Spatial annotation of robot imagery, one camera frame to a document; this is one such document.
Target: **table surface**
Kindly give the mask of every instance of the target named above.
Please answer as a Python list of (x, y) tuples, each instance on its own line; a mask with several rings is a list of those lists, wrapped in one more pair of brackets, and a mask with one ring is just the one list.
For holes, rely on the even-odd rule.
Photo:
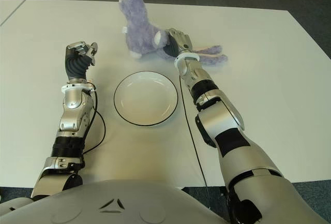
[(0, 26), (25, 0), (0, 0)]
[[(161, 4), (147, 9), (153, 23), (185, 31), (197, 47), (223, 45), (229, 60), (205, 69), (241, 113), (245, 134), (286, 178), (331, 178), (331, 60), (287, 11)], [(85, 156), (84, 182), (139, 178), (204, 185), (173, 63), (155, 54), (131, 58), (121, 33), (125, 24), (114, 2), (27, 0), (0, 28), (1, 186), (33, 187), (62, 114), (65, 46), (78, 40), (98, 42), (87, 78), (97, 85), (107, 125), (104, 144)], [(174, 114), (153, 127), (126, 122), (113, 105), (119, 82), (141, 70), (167, 76), (178, 91)], [(183, 93), (207, 183), (224, 185), (217, 151), (203, 142), (194, 123), (197, 111), (188, 91)], [(102, 134), (96, 118), (86, 147)]]

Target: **stuffed toy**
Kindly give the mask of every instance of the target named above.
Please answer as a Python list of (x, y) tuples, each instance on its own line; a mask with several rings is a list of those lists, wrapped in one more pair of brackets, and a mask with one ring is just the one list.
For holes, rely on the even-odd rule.
[[(167, 31), (149, 22), (143, 0), (119, 0), (119, 8), (128, 22), (127, 26), (123, 27), (123, 33), (126, 34), (126, 44), (131, 56), (140, 58), (144, 54), (156, 52), (164, 59), (175, 59), (163, 50), (163, 47), (169, 44)], [(213, 65), (227, 60), (227, 56), (221, 54), (221, 46), (206, 47), (193, 52), (199, 54), (200, 61), (204, 64)]]

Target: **robot forearm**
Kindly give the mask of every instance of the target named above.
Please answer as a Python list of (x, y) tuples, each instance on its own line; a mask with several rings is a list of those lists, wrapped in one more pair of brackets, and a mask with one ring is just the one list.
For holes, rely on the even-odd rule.
[(32, 198), (42, 198), (81, 185), (78, 171), (85, 166), (83, 149), (89, 129), (94, 86), (86, 81), (86, 70), (94, 65), (97, 45), (76, 42), (66, 49), (66, 72), (69, 82), (62, 87), (65, 94), (63, 115), (56, 134), (51, 157), (45, 161)]
[(189, 37), (169, 30), (175, 66), (199, 110), (204, 141), (218, 150), (232, 223), (327, 223), (286, 180), (267, 154), (243, 133), (244, 122), (191, 53)]

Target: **black cable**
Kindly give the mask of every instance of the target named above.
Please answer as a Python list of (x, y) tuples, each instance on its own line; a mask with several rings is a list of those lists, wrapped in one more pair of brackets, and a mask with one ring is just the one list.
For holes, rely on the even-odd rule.
[(193, 139), (192, 131), (191, 131), (191, 128), (190, 128), (190, 124), (188, 123), (188, 118), (187, 118), (186, 108), (185, 108), (185, 103), (184, 103), (184, 97), (183, 97), (182, 81), (180, 79), (180, 76), (179, 76), (179, 84), (180, 84), (180, 93), (182, 94), (182, 101), (183, 101), (183, 106), (184, 106), (185, 118), (186, 118), (188, 130), (190, 131), (191, 140), (192, 140), (192, 143), (193, 143), (193, 146), (194, 146), (194, 150), (195, 150), (195, 154), (197, 156), (197, 160), (198, 160), (198, 163), (199, 163), (199, 166), (200, 166), (200, 170), (201, 170), (201, 174), (202, 174), (202, 177), (203, 177), (203, 181), (205, 182), (205, 187), (206, 187), (206, 191), (207, 191), (207, 195), (208, 195), (208, 205), (209, 205), (209, 209), (210, 209), (210, 196), (209, 196), (209, 190), (208, 190), (208, 186), (207, 186), (207, 181), (206, 181), (205, 174), (203, 173), (203, 170), (202, 170), (202, 166), (201, 166), (200, 159), (199, 159), (199, 156), (198, 156), (197, 148), (196, 148), (195, 143), (194, 143), (194, 139)]
[(88, 149), (87, 151), (83, 152), (83, 154), (86, 154), (89, 151), (92, 151), (93, 149), (97, 148), (104, 141), (104, 138), (106, 137), (106, 123), (104, 122), (104, 119), (103, 119), (102, 115), (97, 110), (95, 110), (95, 112), (97, 112), (97, 114), (100, 116), (100, 118), (102, 120), (102, 123), (103, 123), (103, 128), (104, 128), (103, 137), (102, 137), (101, 141), (98, 144), (96, 144), (92, 148)]
[(94, 114), (93, 114), (93, 117), (91, 119), (91, 122), (89, 123), (88, 128), (86, 129), (86, 132), (85, 132), (85, 135), (84, 135), (84, 139), (86, 139), (86, 136), (88, 134), (89, 129), (91, 128), (91, 125), (92, 125), (92, 123), (94, 121), (94, 118), (95, 118), (95, 115), (96, 114), (98, 114), (100, 116), (100, 118), (101, 118), (101, 120), (103, 122), (104, 132), (103, 132), (103, 137), (102, 137), (101, 141), (97, 145), (95, 145), (92, 148), (88, 149), (87, 151), (83, 152), (83, 154), (86, 154), (89, 151), (92, 151), (93, 149), (97, 148), (104, 141), (104, 138), (106, 137), (106, 123), (104, 122), (104, 119), (103, 119), (102, 115), (98, 112), (98, 95), (97, 95), (97, 92), (95, 91), (96, 90), (96, 86), (93, 83), (90, 83), (90, 82), (88, 82), (88, 83), (91, 84), (91, 85), (93, 85), (93, 87), (94, 87), (95, 107), (93, 106)]
[(87, 129), (86, 129), (86, 131), (85, 131), (85, 134), (84, 134), (84, 140), (86, 139), (86, 136), (87, 136), (87, 134), (88, 134), (88, 131), (89, 131), (89, 129), (91, 128), (91, 126), (92, 126), (92, 123), (93, 123), (93, 121), (94, 121), (94, 118), (95, 118), (95, 115), (97, 114), (97, 110), (98, 110), (98, 94), (97, 94), (97, 92), (96, 91), (94, 91), (94, 96), (95, 96), (95, 108), (94, 108), (94, 114), (93, 114), (93, 116), (92, 116), (92, 119), (91, 119), (91, 121), (90, 121), (90, 123), (89, 123), (89, 125), (88, 125), (88, 127), (87, 127)]

